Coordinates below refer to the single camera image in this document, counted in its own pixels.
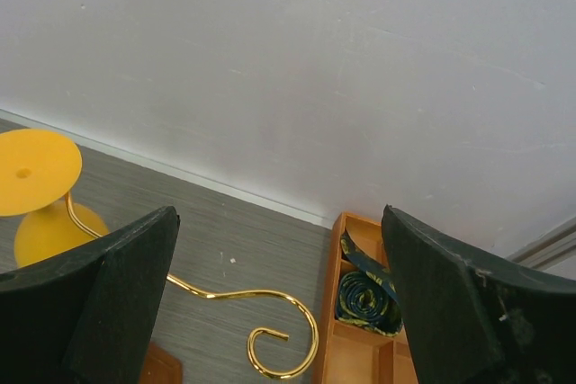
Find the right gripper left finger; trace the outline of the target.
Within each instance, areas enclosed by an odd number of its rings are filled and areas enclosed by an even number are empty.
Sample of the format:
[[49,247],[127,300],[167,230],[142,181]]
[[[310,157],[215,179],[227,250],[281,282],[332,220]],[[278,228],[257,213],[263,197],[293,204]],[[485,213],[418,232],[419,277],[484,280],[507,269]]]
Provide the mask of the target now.
[[3,383],[136,383],[179,230],[166,206],[1,275]]

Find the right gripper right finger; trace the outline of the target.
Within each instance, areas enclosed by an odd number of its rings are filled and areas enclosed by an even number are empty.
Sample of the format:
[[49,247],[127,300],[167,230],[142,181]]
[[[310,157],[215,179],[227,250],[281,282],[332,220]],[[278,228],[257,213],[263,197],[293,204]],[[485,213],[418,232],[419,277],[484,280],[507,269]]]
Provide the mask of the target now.
[[421,383],[573,383],[575,282],[386,206],[384,249]]

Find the orange wine glass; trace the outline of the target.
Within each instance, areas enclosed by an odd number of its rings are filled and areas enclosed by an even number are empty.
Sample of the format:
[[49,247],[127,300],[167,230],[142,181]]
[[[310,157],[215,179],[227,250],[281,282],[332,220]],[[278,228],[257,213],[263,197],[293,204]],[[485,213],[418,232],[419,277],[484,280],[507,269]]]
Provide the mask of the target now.
[[18,266],[109,233],[98,214],[72,198],[82,166],[77,144],[55,131],[14,129],[1,134],[1,216],[22,217],[13,242]]

